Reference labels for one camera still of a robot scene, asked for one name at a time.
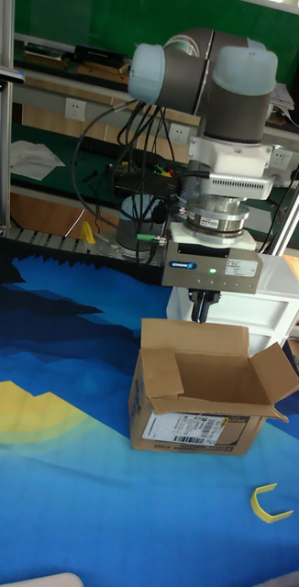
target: box flap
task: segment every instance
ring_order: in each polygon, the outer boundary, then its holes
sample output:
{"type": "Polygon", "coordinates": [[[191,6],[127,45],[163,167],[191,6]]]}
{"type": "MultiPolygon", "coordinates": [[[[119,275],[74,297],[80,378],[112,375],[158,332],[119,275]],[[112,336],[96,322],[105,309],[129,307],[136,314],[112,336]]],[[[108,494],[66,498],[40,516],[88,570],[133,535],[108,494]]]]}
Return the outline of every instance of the box flap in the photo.
{"type": "Polygon", "coordinates": [[[146,318],[141,347],[248,357],[249,332],[246,327],[146,318]]]}
{"type": "Polygon", "coordinates": [[[140,351],[145,394],[152,397],[184,393],[181,375],[172,349],[142,349],[140,351]]]}
{"type": "Polygon", "coordinates": [[[251,357],[250,363],[272,405],[299,389],[299,378],[277,342],[251,357]]]}
{"type": "Polygon", "coordinates": [[[273,405],[261,404],[229,404],[228,402],[208,402],[183,396],[158,397],[151,400],[156,414],[169,412],[185,412],[194,414],[223,414],[223,415],[255,415],[258,417],[275,418],[288,422],[288,418],[278,412],[273,405]]]}

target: light blue joint cap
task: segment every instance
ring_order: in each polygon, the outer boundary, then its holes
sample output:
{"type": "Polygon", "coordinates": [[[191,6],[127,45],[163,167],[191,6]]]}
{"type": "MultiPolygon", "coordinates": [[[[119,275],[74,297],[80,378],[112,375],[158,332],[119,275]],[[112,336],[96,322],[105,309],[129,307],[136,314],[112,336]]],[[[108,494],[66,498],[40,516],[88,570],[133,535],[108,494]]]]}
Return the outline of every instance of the light blue joint cap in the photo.
{"type": "Polygon", "coordinates": [[[160,96],[164,71],[163,47],[146,43],[139,45],[131,62],[127,87],[131,97],[146,104],[155,104],[160,96]]]}
{"type": "Polygon", "coordinates": [[[277,66],[277,56],[271,51],[224,47],[218,53],[213,80],[233,94],[270,94],[276,85],[277,66]]]}
{"type": "Polygon", "coordinates": [[[266,51],[265,45],[263,45],[263,43],[261,43],[259,40],[254,40],[247,37],[247,44],[250,49],[263,49],[266,51]]]}

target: white paper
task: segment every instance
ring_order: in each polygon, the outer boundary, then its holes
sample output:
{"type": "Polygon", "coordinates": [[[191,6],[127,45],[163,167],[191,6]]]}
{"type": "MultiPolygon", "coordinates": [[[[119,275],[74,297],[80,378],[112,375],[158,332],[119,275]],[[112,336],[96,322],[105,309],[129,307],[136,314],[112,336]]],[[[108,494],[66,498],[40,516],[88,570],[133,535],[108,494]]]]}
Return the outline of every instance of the white paper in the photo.
{"type": "Polygon", "coordinates": [[[238,275],[239,277],[254,277],[258,268],[256,260],[228,259],[226,275],[238,275]]]}
{"type": "Polygon", "coordinates": [[[143,438],[213,447],[227,419],[215,415],[151,413],[143,438]]]}
{"type": "Polygon", "coordinates": [[[35,145],[25,140],[11,145],[10,165],[12,173],[39,181],[56,167],[64,167],[64,163],[46,145],[35,145]]]}
{"type": "Polygon", "coordinates": [[[288,110],[293,110],[293,99],[287,90],[285,83],[277,83],[272,94],[270,101],[272,104],[278,106],[285,106],[288,110]]]}

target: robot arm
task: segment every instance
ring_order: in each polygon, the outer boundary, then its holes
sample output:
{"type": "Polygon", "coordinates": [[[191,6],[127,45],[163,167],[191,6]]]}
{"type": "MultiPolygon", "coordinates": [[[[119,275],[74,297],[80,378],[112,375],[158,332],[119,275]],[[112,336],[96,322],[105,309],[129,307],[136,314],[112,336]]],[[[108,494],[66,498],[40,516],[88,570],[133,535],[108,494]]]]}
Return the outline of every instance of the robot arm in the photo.
{"type": "MultiPolygon", "coordinates": [[[[188,288],[198,305],[199,292],[211,303],[222,290],[256,292],[262,264],[243,229],[244,201],[266,199],[272,187],[264,176],[271,147],[260,142],[276,70],[276,55],[260,43],[207,29],[177,35],[164,47],[139,45],[131,63],[132,97],[201,116],[189,169],[207,175],[189,173],[187,219],[171,223],[162,282],[188,288]]],[[[205,307],[194,315],[203,321],[205,307]]]]}

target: black cable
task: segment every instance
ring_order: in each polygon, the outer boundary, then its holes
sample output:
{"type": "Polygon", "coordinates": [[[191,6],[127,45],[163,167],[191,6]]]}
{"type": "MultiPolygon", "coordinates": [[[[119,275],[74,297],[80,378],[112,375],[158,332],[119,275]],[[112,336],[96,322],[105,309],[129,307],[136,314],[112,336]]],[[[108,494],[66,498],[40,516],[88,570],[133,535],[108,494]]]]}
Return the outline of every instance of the black cable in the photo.
{"type": "Polygon", "coordinates": [[[178,173],[177,174],[178,177],[201,177],[202,179],[209,179],[210,173],[209,170],[207,172],[200,172],[200,171],[194,171],[194,172],[183,172],[183,173],[178,173]]]}
{"type": "Polygon", "coordinates": [[[154,137],[154,140],[153,140],[152,148],[151,148],[151,152],[154,151],[155,154],[156,154],[156,143],[157,143],[158,135],[159,135],[159,133],[161,131],[161,128],[163,127],[162,114],[165,115],[165,112],[166,112],[166,108],[161,109],[161,119],[160,119],[160,122],[158,124],[157,130],[156,130],[156,133],[155,133],[155,137],[154,137]]]}
{"type": "MultiPolygon", "coordinates": [[[[91,187],[91,189],[92,189],[92,190],[93,190],[93,192],[94,192],[94,198],[95,198],[96,196],[98,196],[98,195],[99,195],[99,194],[98,194],[98,190],[99,190],[99,188],[100,188],[100,185],[101,185],[101,183],[102,183],[102,181],[103,181],[103,179],[104,179],[104,176],[105,176],[105,173],[103,172],[103,173],[100,175],[100,177],[99,177],[99,180],[98,180],[98,182],[97,182],[97,183],[89,183],[89,187],[91,187]]],[[[98,215],[100,215],[100,208],[99,208],[99,204],[95,204],[95,212],[96,212],[98,215]]],[[[94,219],[94,223],[95,223],[95,225],[96,225],[96,229],[97,229],[97,231],[98,231],[98,235],[100,235],[100,225],[98,224],[98,218],[97,218],[97,217],[94,219]]]]}
{"type": "MultiPolygon", "coordinates": [[[[161,108],[159,106],[157,106],[153,112],[153,114],[151,115],[150,119],[149,119],[149,125],[147,128],[147,132],[146,132],[146,137],[145,137],[145,143],[144,143],[144,148],[143,148],[143,157],[142,157],[142,164],[141,164],[141,187],[140,187],[140,200],[139,200],[139,219],[138,222],[135,222],[135,233],[136,233],[136,238],[137,238],[137,234],[141,233],[141,224],[144,221],[144,219],[146,218],[146,215],[143,214],[143,201],[144,201],[144,182],[145,182],[145,175],[146,175],[146,156],[147,156],[147,148],[149,145],[149,139],[150,139],[150,131],[151,128],[153,126],[154,120],[156,115],[160,112],[161,108]]],[[[136,259],[137,259],[137,263],[139,263],[139,243],[137,241],[136,244],[136,259]]]]}
{"type": "Polygon", "coordinates": [[[147,129],[148,125],[150,124],[152,119],[152,116],[149,118],[149,120],[147,120],[142,127],[140,125],[138,125],[138,130],[137,132],[135,132],[133,138],[129,141],[129,143],[122,149],[121,153],[119,154],[117,160],[116,160],[116,164],[114,166],[112,175],[111,175],[111,195],[112,195],[112,199],[113,202],[116,204],[116,208],[117,210],[119,210],[119,212],[121,212],[121,214],[123,216],[125,216],[126,218],[128,218],[129,220],[134,221],[134,217],[131,216],[130,214],[128,214],[125,210],[122,209],[122,207],[120,206],[119,202],[116,200],[116,196],[115,196],[115,186],[114,186],[114,178],[116,175],[116,170],[120,164],[120,162],[124,159],[124,157],[126,156],[126,154],[129,152],[130,149],[133,148],[133,145],[136,143],[136,141],[138,140],[139,136],[147,129]]]}
{"type": "Polygon", "coordinates": [[[125,102],[124,104],[120,104],[120,105],[115,105],[115,106],[111,106],[110,108],[108,108],[107,110],[105,110],[105,112],[103,112],[102,114],[100,114],[99,116],[97,116],[92,122],[90,122],[90,124],[86,127],[86,129],[83,131],[82,135],[80,136],[80,138],[77,141],[76,147],[75,147],[75,151],[72,155],[72,185],[73,188],[75,190],[75,193],[78,197],[78,199],[80,200],[80,202],[83,204],[83,207],[88,210],[91,214],[93,214],[94,216],[96,216],[99,220],[102,220],[102,222],[105,222],[106,224],[108,224],[110,227],[113,228],[117,228],[116,224],[114,224],[113,222],[110,222],[110,220],[107,220],[104,216],[102,215],[98,215],[91,206],[89,206],[85,200],[83,199],[83,197],[81,196],[78,187],[77,187],[77,183],[76,183],[76,178],[75,178],[75,162],[76,162],[76,158],[77,158],[77,153],[79,151],[79,148],[81,146],[81,143],[85,137],[85,135],[87,134],[87,132],[90,130],[90,128],[96,123],[99,122],[99,120],[101,120],[102,118],[104,118],[104,116],[107,116],[108,114],[110,114],[111,112],[116,112],[117,110],[122,110],[123,108],[126,107],[127,104],[132,104],[134,102],[137,102],[137,100],[130,100],[129,102],[125,102]]]}
{"type": "Polygon", "coordinates": [[[118,142],[119,145],[121,145],[121,147],[123,147],[124,145],[126,145],[128,143],[128,132],[130,130],[130,127],[131,127],[133,121],[135,120],[137,114],[139,114],[139,112],[142,110],[142,108],[144,107],[144,105],[145,105],[144,102],[139,102],[137,104],[137,106],[132,111],[129,120],[123,126],[123,128],[121,128],[121,130],[119,131],[119,133],[117,135],[117,142],[118,142]],[[122,140],[121,140],[121,137],[123,136],[124,133],[126,133],[126,142],[125,143],[123,143],[122,140]]]}
{"type": "MultiPolygon", "coordinates": [[[[135,130],[135,133],[134,134],[136,134],[138,136],[138,138],[140,137],[139,130],[141,129],[141,125],[145,122],[146,117],[149,114],[150,110],[151,110],[151,105],[149,105],[147,107],[147,109],[145,110],[145,112],[143,114],[143,117],[141,118],[140,122],[138,123],[138,125],[136,127],[136,130],[135,130]]],[[[126,141],[126,144],[129,143],[129,141],[128,141],[128,133],[126,135],[126,140],[127,140],[126,141]]],[[[139,172],[140,171],[139,166],[133,160],[133,150],[134,150],[134,145],[132,145],[132,147],[131,147],[131,149],[129,151],[129,154],[128,154],[128,163],[129,163],[128,170],[130,171],[130,167],[132,167],[135,170],[135,172],[139,172]]]]}
{"type": "Polygon", "coordinates": [[[14,222],[14,224],[16,225],[17,228],[20,228],[20,230],[23,230],[23,227],[17,222],[17,220],[15,218],[13,218],[12,214],[10,214],[10,218],[11,218],[12,222],[14,222]]]}
{"type": "MultiPolygon", "coordinates": [[[[294,175],[293,175],[294,177],[296,177],[296,175],[297,175],[298,171],[299,171],[299,162],[298,162],[298,164],[297,164],[297,167],[296,167],[296,170],[295,170],[295,172],[294,172],[294,175]]],[[[267,233],[267,235],[266,235],[266,237],[265,237],[265,239],[264,239],[264,242],[263,242],[262,246],[260,247],[260,251],[259,251],[259,253],[262,253],[262,252],[264,252],[265,254],[268,254],[268,253],[269,253],[269,251],[270,251],[270,246],[271,246],[271,243],[272,243],[272,241],[273,241],[273,239],[274,239],[274,236],[275,236],[275,235],[273,235],[273,236],[272,236],[272,239],[271,239],[271,241],[270,241],[270,243],[269,243],[268,245],[267,245],[267,243],[268,243],[268,240],[269,240],[269,238],[270,238],[270,234],[271,234],[271,231],[272,231],[272,229],[273,229],[273,227],[274,227],[274,224],[275,224],[275,221],[276,221],[276,219],[277,219],[277,216],[278,216],[278,214],[279,214],[280,210],[282,209],[283,202],[285,201],[285,199],[286,199],[287,195],[290,193],[290,191],[291,191],[291,189],[292,189],[293,182],[294,182],[294,178],[292,178],[292,180],[290,181],[290,184],[289,184],[289,186],[287,187],[287,190],[286,190],[286,192],[285,192],[285,194],[284,194],[284,196],[283,196],[283,198],[282,198],[281,202],[279,203],[279,205],[278,205],[278,207],[277,207],[277,209],[276,209],[276,211],[275,211],[275,213],[274,213],[274,216],[273,216],[273,219],[272,219],[272,222],[271,222],[271,226],[270,226],[270,228],[269,228],[269,230],[268,230],[268,233],[267,233]]]]}
{"type": "MultiPolygon", "coordinates": [[[[130,132],[130,130],[131,130],[131,125],[132,125],[133,121],[135,120],[135,118],[136,118],[136,115],[137,115],[137,114],[139,114],[139,113],[142,111],[142,109],[144,108],[144,106],[146,106],[145,102],[139,102],[139,104],[138,104],[138,105],[135,107],[135,109],[134,109],[135,115],[134,115],[134,116],[131,116],[131,117],[129,118],[128,122],[127,122],[127,129],[126,129],[126,145],[127,145],[127,143],[128,143],[128,134],[129,134],[129,132],[130,132]]],[[[141,124],[141,120],[140,120],[140,122],[138,123],[138,125],[136,126],[136,131],[137,131],[137,129],[138,129],[138,126],[141,124]]]]}
{"type": "Polygon", "coordinates": [[[147,259],[145,265],[150,265],[152,263],[159,244],[160,242],[155,238],[150,242],[149,258],[147,259]]]}
{"type": "Polygon", "coordinates": [[[172,153],[172,160],[175,161],[174,152],[173,152],[173,148],[172,148],[172,142],[170,140],[170,136],[169,136],[169,132],[168,132],[168,128],[167,128],[167,123],[165,121],[165,112],[163,112],[161,116],[162,116],[162,120],[163,120],[163,126],[164,126],[164,130],[165,130],[165,133],[166,133],[166,137],[167,137],[167,140],[168,140],[168,144],[169,144],[169,147],[170,147],[170,150],[171,150],[171,153],[172,153]]]}
{"type": "Polygon", "coordinates": [[[269,195],[267,202],[271,202],[273,205],[277,206],[279,205],[278,202],[274,202],[274,200],[272,200],[271,196],[269,195]]]}

